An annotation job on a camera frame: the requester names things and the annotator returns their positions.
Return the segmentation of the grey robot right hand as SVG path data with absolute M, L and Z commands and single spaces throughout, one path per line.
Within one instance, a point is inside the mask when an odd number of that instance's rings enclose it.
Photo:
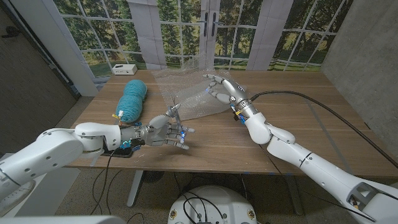
M 237 112 L 238 115 L 241 114 L 245 118 L 250 118 L 258 113 L 257 109 L 248 98 L 245 90 L 238 83 L 217 75 L 206 74 L 203 76 L 211 80 L 211 83 L 206 88 L 206 92 L 226 105 L 233 105 L 235 112 Z M 217 85 L 222 85 L 228 93 L 225 94 L 214 91 L 213 87 Z

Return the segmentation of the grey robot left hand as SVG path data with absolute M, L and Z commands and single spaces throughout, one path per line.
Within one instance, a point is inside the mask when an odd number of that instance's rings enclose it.
M 180 103 L 169 106 L 164 114 L 154 117 L 147 125 L 134 125 L 121 128 L 121 149 L 138 148 L 138 146 L 171 145 L 188 150 L 184 144 L 187 133 L 194 133 L 190 127 L 182 126 L 178 109 Z

